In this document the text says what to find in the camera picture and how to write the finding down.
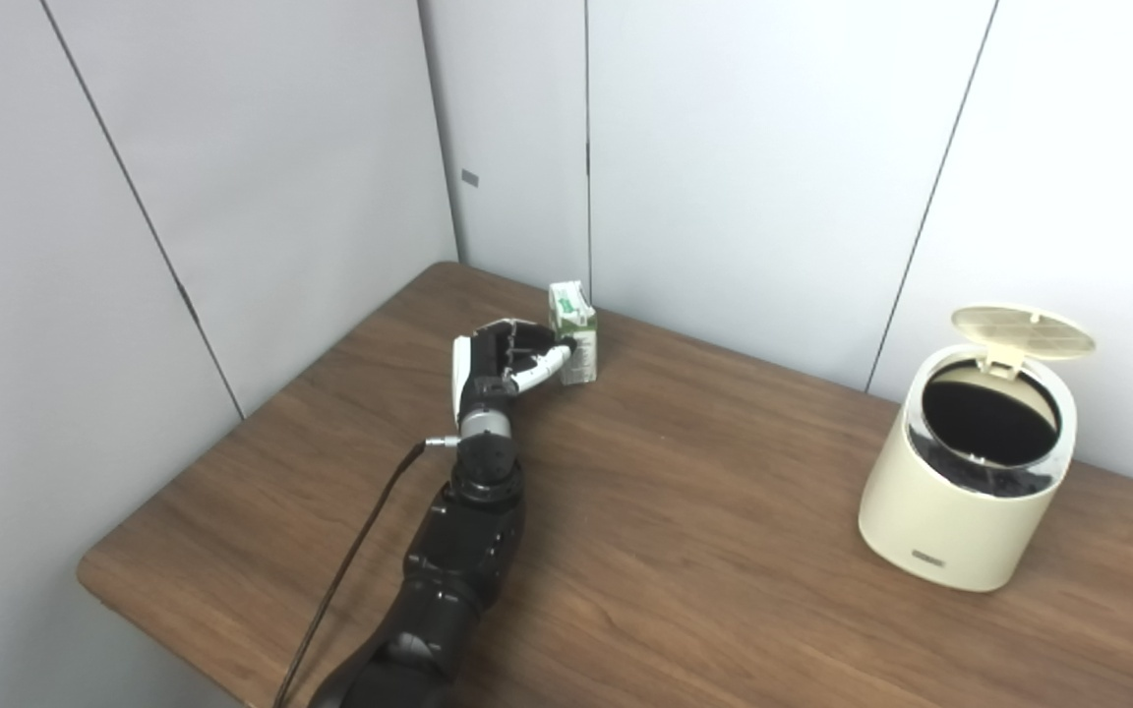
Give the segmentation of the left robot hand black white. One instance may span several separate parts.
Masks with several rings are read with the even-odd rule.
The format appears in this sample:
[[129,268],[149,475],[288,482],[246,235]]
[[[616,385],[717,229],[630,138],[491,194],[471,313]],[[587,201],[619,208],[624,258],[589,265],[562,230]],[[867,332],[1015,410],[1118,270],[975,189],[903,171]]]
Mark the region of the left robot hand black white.
[[530,319],[495,319],[471,335],[455,336],[452,349],[452,407],[455,423],[482,409],[506,412],[512,401],[557,375],[576,353],[574,336]]

